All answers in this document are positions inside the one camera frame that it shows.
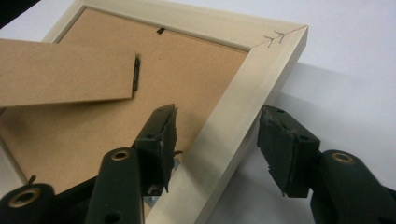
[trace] brown cardboard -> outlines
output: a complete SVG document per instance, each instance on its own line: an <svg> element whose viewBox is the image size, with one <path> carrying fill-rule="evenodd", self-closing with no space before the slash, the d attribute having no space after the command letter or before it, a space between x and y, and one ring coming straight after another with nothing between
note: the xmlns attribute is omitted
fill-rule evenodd
<svg viewBox="0 0 396 224"><path fill-rule="evenodd" d="M0 107L128 99L133 50L0 39Z"/></svg>
<svg viewBox="0 0 396 224"><path fill-rule="evenodd" d="M247 53L158 29L83 12L60 45L134 49L139 90L127 101L8 108L0 134L26 176L61 192L97 175L105 153L129 147L152 110L171 103L178 107L176 150L189 149Z"/></svg>

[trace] unfinished wood frame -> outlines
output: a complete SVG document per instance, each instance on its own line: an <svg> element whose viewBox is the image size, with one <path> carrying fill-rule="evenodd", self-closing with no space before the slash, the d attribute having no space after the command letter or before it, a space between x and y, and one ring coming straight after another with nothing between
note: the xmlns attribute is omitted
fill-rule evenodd
<svg viewBox="0 0 396 224"><path fill-rule="evenodd" d="M261 106L276 99L302 53L307 27L164 1L87 0L74 2L43 41L62 39L86 7L249 52L173 175L170 192L146 219L204 223L244 155Z"/></svg>

